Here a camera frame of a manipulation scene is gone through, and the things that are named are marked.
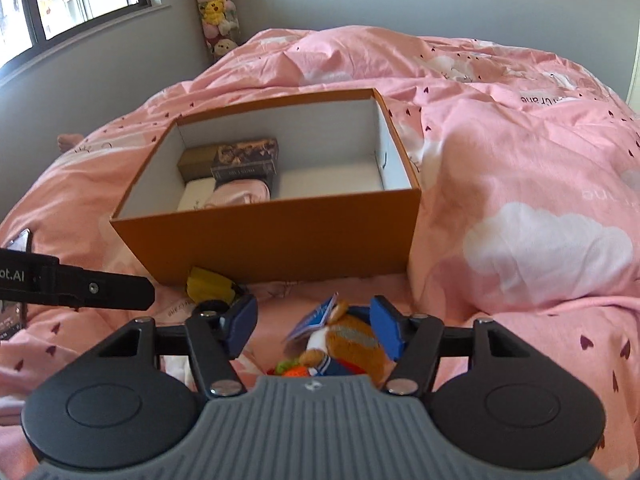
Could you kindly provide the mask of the yellow tape measure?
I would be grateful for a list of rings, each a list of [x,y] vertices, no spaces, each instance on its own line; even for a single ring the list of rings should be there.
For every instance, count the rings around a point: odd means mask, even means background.
[[[232,304],[245,294],[245,289],[230,278],[194,266],[186,279],[186,294],[194,304],[214,300]]]

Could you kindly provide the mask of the brown plush toy blue outfit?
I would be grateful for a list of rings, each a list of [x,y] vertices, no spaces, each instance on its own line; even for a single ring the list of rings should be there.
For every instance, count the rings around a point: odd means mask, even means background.
[[[366,375],[379,385],[388,357],[375,335],[370,309],[334,294],[306,314],[284,338],[286,358],[272,370],[279,377]]]

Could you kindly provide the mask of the white small box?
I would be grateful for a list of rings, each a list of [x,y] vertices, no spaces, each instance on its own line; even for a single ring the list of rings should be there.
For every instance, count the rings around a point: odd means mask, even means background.
[[[209,197],[215,191],[214,178],[196,179],[188,182],[179,200],[177,210],[199,210],[204,207]]]

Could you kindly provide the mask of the orange cardboard box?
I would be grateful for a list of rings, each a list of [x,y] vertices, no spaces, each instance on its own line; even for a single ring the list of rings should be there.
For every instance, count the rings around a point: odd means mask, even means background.
[[[273,138],[269,200],[181,209],[190,148]],[[252,284],[406,270],[421,190],[382,96],[320,91],[173,120],[113,212],[114,230],[158,282],[196,266]]]

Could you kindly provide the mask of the brown small cardboard box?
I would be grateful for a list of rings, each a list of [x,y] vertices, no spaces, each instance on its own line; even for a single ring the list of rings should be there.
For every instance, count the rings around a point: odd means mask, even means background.
[[[198,146],[185,150],[177,162],[178,171],[184,183],[210,178],[212,163],[218,151],[218,145]]]

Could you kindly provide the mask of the dark patterned card box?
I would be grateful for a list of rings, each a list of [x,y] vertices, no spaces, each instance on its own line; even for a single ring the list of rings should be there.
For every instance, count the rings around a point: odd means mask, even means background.
[[[210,172],[218,182],[268,179],[277,173],[278,158],[275,138],[217,144]]]

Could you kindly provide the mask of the hanging plush toy organizer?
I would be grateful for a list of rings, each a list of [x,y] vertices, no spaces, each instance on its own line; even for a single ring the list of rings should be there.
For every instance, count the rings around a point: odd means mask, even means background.
[[[196,0],[207,49],[215,61],[239,47],[240,24],[233,0]]]

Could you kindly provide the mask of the window with dark frame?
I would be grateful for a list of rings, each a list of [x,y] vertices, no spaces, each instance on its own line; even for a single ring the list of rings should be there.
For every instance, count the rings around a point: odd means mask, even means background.
[[[1,78],[160,0],[1,0]]]

